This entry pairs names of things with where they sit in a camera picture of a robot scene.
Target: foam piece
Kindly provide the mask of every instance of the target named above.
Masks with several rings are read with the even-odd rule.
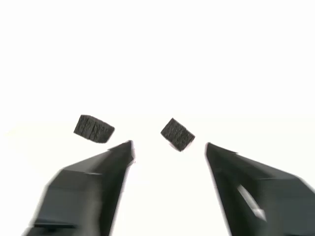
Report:
[[[81,115],[74,133],[95,143],[106,143],[115,128],[88,115]]]
[[[161,135],[167,139],[178,151],[184,150],[195,136],[174,118],[161,131]]]

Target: black sponge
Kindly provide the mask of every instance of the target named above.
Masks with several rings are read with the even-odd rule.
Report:
[[[81,115],[74,133],[96,143],[105,143],[109,140],[114,130],[114,127],[95,117]]]
[[[166,138],[178,150],[184,150],[190,144],[195,136],[185,127],[179,124],[174,118],[161,131],[161,135]]]

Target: black tool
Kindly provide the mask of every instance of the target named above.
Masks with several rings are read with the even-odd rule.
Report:
[[[206,156],[232,236],[315,236],[315,193],[298,177],[211,143]],[[254,214],[240,185],[265,220]]]
[[[26,236],[108,236],[133,161],[132,141],[63,168]]]

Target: black foam cube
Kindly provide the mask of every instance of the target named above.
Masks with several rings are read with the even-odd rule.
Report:
[[[178,151],[184,150],[195,138],[192,133],[179,124],[174,118],[163,128],[161,135]]]
[[[114,130],[114,127],[95,117],[81,115],[74,133],[95,143],[106,143]]]

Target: white background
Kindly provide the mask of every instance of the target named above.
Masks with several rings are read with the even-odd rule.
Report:
[[[0,2],[1,219],[28,226],[56,171],[133,140],[113,236],[228,235],[206,142],[315,186],[314,1]],[[81,114],[116,128],[95,144]],[[174,117],[183,152],[160,135]]]

